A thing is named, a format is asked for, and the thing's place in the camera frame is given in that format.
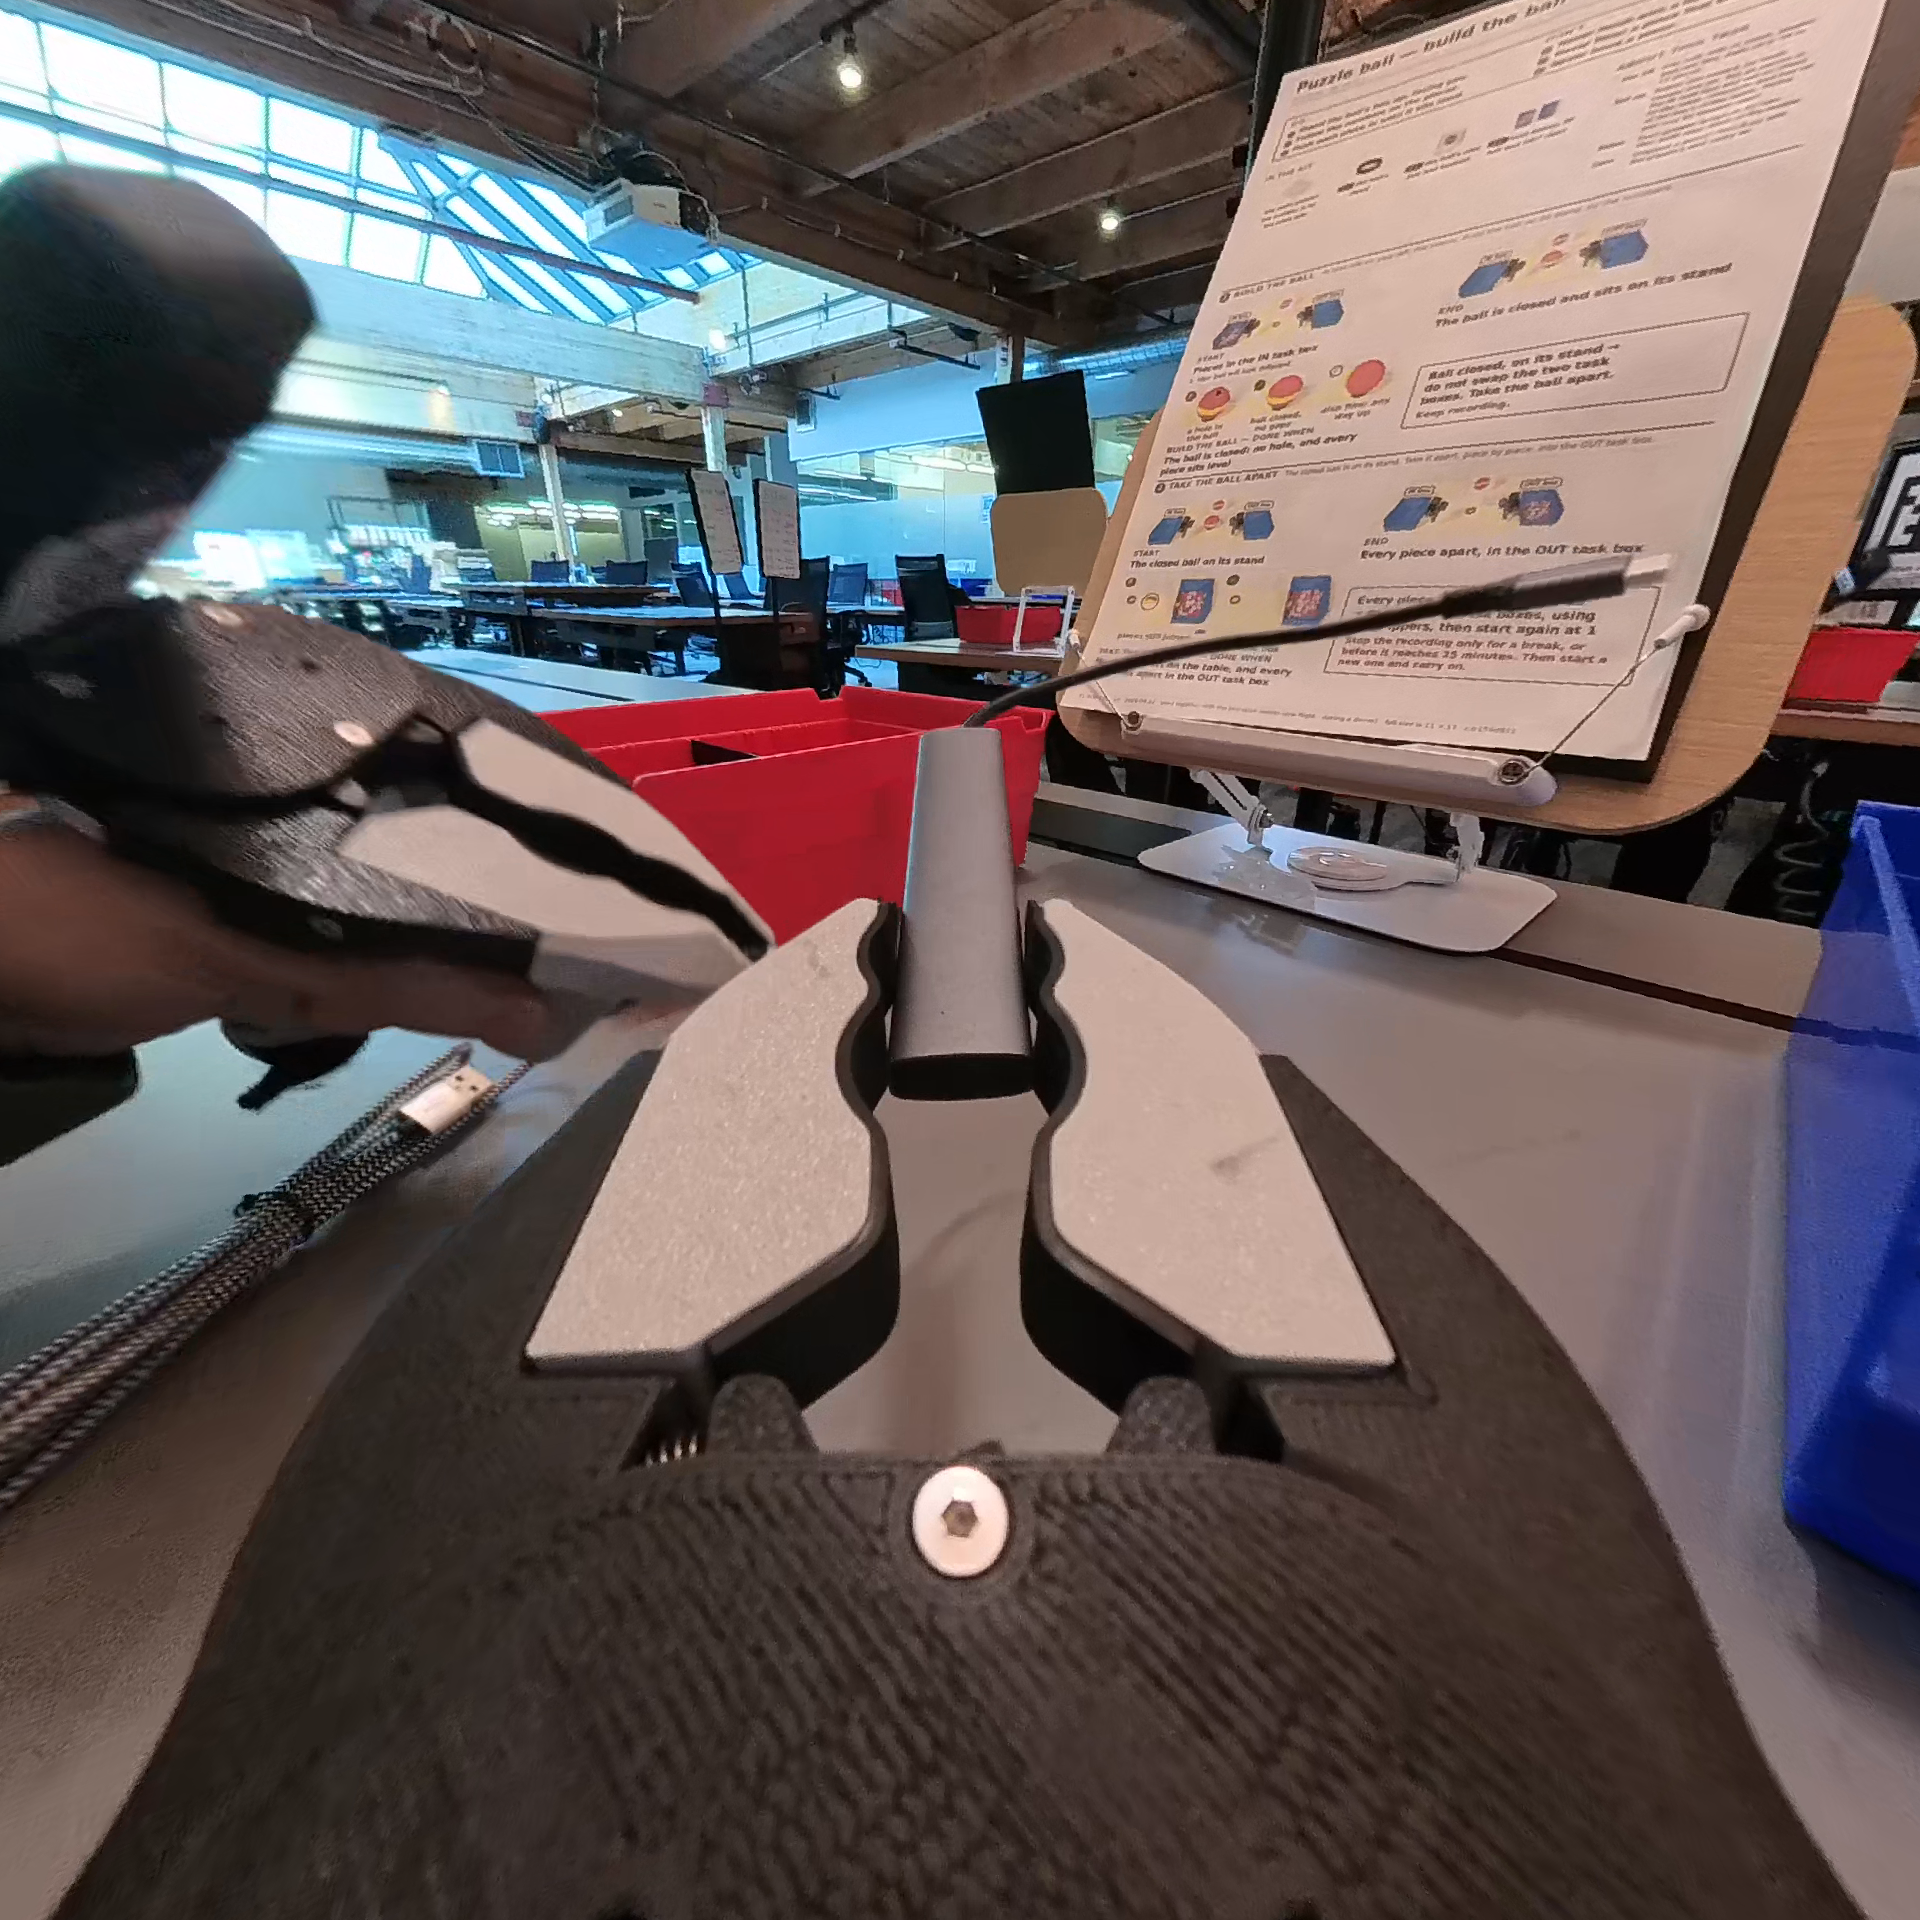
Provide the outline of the person's left hand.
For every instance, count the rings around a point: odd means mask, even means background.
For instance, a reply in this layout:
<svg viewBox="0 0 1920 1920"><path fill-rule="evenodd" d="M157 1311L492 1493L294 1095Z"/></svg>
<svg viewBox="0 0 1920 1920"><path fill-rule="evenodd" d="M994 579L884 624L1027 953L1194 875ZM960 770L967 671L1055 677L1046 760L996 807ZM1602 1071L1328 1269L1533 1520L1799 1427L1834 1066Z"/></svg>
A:
<svg viewBox="0 0 1920 1920"><path fill-rule="evenodd" d="M4 825L7 1061L106 1059L205 1023L292 1037L396 1027L535 1064L567 1042L552 1009L514 978L263 944L83 833Z"/></svg>

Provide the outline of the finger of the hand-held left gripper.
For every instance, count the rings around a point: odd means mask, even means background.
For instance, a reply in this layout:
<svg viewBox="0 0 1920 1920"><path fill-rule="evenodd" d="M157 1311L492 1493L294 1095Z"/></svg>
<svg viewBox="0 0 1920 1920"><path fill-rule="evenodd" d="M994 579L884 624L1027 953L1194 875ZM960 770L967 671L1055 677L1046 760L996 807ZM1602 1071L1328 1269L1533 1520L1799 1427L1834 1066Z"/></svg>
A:
<svg viewBox="0 0 1920 1920"><path fill-rule="evenodd" d="M490 720L448 736L448 795L552 874L611 881L626 898L710 925L747 962L776 938L648 802L552 743Z"/></svg>
<svg viewBox="0 0 1920 1920"><path fill-rule="evenodd" d="M682 1013L750 965L703 912L628 881L568 871L476 816L370 816L347 833L343 855L528 925L528 978L550 1016L548 1051L630 1007L648 1018Z"/></svg>

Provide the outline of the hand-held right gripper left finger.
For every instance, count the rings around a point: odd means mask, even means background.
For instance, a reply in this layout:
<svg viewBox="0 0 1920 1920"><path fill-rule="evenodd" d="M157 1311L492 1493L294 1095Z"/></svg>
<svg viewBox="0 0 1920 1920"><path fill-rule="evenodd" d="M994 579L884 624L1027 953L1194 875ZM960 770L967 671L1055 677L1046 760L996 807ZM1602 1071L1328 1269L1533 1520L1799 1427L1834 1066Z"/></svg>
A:
<svg viewBox="0 0 1920 1920"><path fill-rule="evenodd" d="M856 898L675 1032L526 1339L544 1377L843 1379L890 1335L898 912Z"/></svg>

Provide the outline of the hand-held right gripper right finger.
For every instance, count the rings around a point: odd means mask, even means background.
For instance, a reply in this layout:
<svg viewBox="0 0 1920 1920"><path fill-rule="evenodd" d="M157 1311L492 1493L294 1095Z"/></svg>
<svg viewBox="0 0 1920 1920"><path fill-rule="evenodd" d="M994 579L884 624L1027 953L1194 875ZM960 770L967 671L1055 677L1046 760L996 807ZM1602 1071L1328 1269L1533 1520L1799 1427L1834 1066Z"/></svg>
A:
<svg viewBox="0 0 1920 1920"><path fill-rule="evenodd" d="M1040 1247L1189 1361L1386 1373L1396 1349L1254 1042L1191 980L1066 900L1028 908Z"/></svg>

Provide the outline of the black sign white print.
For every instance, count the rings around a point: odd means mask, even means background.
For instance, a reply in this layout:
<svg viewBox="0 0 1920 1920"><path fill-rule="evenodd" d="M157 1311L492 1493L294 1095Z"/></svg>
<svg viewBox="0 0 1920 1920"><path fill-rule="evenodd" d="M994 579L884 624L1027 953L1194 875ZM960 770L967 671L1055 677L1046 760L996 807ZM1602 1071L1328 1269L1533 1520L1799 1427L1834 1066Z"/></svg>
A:
<svg viewBox="0 0 1920 1920"><path fill-rule="evenodd" d="M1868 500L1854 552L1861 592L1918 588L1918 443L1898 447Z"/></svg>

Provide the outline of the blue plastic bin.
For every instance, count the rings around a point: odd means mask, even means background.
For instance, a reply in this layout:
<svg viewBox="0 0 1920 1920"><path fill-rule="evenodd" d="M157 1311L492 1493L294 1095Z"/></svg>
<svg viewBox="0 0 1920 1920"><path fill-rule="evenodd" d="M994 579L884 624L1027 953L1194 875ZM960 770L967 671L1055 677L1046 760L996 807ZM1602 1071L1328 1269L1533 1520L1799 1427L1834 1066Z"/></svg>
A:
<svg viewBox="0 0 1920 1920"><path fill-rule="evenodd" d="M1784 1055L1783 1512L1918 1585L1918 812L1862 802Z"/></svg>

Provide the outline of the dark glossy panel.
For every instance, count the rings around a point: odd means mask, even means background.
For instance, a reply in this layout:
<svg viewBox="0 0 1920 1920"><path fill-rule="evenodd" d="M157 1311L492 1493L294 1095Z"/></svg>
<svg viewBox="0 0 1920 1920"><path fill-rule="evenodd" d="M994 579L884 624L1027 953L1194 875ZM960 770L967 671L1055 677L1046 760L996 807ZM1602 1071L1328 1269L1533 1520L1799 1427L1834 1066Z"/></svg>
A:
<svg viewBox="0 0 1920 1920"><path fill-rule="evenodd" d="M2 1173L2 1364L199 1251L445 1050L381 1032L343 1071L242 1111L258 1067L215 1024L146 1045L131 1101Z"/></svg>

